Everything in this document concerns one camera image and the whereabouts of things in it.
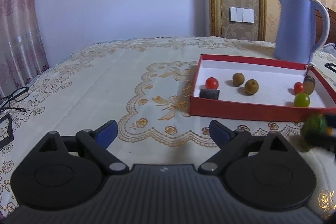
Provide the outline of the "red cherry tomato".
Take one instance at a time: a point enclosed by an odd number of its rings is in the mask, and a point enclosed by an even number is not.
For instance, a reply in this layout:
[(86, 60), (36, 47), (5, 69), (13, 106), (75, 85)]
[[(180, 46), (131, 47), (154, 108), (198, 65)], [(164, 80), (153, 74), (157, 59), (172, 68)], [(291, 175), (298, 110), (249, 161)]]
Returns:
[(294, 85), (294, 93), (295, 94), (299, 94), (299, 93), (303, 93), (304, 92), (304, 86), (303, 83), (297, 82)]
[(205, 86), (207, 89), (217, 89), (219, 87), (219, 82), (215, 77), (209, 77), (206, 79)]

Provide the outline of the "blue electric kettle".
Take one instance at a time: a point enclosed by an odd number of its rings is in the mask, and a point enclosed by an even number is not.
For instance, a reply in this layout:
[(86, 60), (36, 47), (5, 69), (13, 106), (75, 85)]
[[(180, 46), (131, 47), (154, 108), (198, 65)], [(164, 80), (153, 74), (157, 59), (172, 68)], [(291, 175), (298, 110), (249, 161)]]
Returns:
[[(282, 61), (309, 64), (313, 53), (322, 48), (330, 32), (330, 16), (319, 0), (279, 0), (280, 21), (274, 56)], [(322, 15), (322, 36), (315, 41), (315, 12)]]

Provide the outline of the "pink patterned curtain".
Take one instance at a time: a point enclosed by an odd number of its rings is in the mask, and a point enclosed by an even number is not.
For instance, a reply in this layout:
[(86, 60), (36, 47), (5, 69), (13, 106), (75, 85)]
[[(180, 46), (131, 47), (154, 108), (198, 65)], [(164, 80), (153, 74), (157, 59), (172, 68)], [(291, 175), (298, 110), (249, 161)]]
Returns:
[(1, 97), (48, 68), (34, 0), (1, 0)]

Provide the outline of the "red shallow cardboard box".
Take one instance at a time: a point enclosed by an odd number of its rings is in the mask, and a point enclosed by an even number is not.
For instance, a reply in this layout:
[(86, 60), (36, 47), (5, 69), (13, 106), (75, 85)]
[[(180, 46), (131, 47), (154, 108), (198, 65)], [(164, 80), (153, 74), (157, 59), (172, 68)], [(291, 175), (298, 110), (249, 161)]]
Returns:
[[(242, 73), (245, 81), (234, 86), (232, 77)], [(294, 85), (305, 76), (315, 78), (315, 90), (309, 107), (294, 106)], [(218, 100), (200, 98), (206, 79), (219, 82)], [(259, 90), (254, 95), (244, 91), (245, 83), (255, 79)], [(190, 95), (190, 114), (201, 117), (248, 121), (302, 122), (314, 113), (335, 114), (335, 90), (312, 65), (230, 55), (201, 55)]]

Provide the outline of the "cream lace tablecloth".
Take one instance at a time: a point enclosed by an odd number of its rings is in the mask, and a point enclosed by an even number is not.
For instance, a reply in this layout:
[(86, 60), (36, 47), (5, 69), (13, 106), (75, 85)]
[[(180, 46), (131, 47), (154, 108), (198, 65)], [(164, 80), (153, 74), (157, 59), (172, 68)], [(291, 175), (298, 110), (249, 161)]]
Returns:
[[(201, 55), (279, 60), (273, 49), (221, 38), (133, 39), (86, 47), (47, 70), (13, 106), (26, 111), (6, 112), (14, 140), (1, 149), (1, 223), (335, 223), (335, 154), (302, 148), (307, 119), (190, 114)], [(109, 120), (118, 133), (107, 150), (127, 173), (102, 172), (80, 155), (76, 133)], [(198, 172), (219, 151), (212, 120), (252, 135), (220, 174)]]

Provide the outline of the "green tomato with stem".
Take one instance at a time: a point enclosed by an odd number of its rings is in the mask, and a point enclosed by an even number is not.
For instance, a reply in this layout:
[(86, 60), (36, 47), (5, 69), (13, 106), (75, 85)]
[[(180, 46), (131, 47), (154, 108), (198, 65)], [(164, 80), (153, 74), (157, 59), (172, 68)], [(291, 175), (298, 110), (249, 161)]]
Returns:
[(322, 134), (328, 135), (329, 129), (327, 120), (323, 114), (313, 114), (307, 118), (303, 127), (301, 128), (302, 141), (301, 145), (305, 151), (310, 151), (314, 148), (313, 145), (308, 144), (306, 136), (309, 134)]

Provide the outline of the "white wall switch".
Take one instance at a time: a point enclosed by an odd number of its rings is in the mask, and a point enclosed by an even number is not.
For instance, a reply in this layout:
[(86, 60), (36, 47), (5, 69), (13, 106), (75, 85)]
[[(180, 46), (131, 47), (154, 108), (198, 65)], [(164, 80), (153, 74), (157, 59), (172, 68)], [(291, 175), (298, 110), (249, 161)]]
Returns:
[(254, 23), (254, 9), (230, 7), (230, 21), (236, 23)]

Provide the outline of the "pile of clothes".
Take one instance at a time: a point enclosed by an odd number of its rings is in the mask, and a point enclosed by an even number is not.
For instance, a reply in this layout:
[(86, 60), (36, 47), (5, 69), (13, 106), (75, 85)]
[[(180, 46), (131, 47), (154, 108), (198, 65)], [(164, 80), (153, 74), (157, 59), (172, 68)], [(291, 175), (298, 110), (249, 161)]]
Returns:
[(328, 43), (323, 46), (323, 50), (327, 53), (335, 54), (336, 53), (336, 45), (335, 43)]

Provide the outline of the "brown longan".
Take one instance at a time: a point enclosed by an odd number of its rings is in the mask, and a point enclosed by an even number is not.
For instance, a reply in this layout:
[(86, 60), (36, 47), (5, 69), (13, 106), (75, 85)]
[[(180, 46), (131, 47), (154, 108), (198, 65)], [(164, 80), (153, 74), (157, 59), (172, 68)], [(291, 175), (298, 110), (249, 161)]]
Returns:
[(232, 82), (234, 86), (241, 86), (245, 81), (245, 77), (242, 73), (235, 73), (232, 77)]
[(250, 79), (245, 83), (244, 91), (249, 95), (254, 95), (259, 90), (259, 84), (255, 79)]

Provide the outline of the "large sugarcane piece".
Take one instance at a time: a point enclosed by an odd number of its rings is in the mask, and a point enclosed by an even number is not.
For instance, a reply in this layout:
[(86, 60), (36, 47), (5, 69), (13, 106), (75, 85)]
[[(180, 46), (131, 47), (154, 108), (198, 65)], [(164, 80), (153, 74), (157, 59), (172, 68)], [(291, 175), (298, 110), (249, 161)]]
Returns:
[(209, 100), (218, 100), (220, 90), (218, 89), (201, 89), (199, 93), (200, 98), (205, 98)]

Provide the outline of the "small sugarcane piece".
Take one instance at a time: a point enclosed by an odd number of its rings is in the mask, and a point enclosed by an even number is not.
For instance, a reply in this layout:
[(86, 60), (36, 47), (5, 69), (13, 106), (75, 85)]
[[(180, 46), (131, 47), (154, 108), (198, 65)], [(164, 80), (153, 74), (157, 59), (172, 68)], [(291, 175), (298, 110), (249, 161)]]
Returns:
[(307, 75), (303, 79), (303, 92), (310, 95), (315, 90), (315, 78), (313, 76)]

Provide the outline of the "black eyeglasses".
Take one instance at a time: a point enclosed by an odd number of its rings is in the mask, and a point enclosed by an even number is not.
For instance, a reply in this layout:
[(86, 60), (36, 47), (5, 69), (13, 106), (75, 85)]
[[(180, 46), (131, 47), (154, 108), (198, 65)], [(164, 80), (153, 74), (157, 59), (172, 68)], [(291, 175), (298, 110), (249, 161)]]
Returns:
[(1, 113), (7, 110), (17, 110), (20, 112), (25, 112), (26, 109), (22, 107), (13, 107), (11, 106), (11, 102), (17, 103), (21, 102), (22, 100), (26, 99), (29, 96), (29, 87), (24, 86), (15, 90), (9, 96), (5, 96), (1, 98)]

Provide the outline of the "black frame tool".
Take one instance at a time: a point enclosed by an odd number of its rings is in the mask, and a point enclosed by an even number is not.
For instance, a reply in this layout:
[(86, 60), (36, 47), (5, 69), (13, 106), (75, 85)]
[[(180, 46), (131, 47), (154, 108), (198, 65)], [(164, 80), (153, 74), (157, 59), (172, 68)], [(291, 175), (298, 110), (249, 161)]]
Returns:
[(336, 70), (336, 65), (334, 63), (326, 63), (324, 66), (333, 72)]

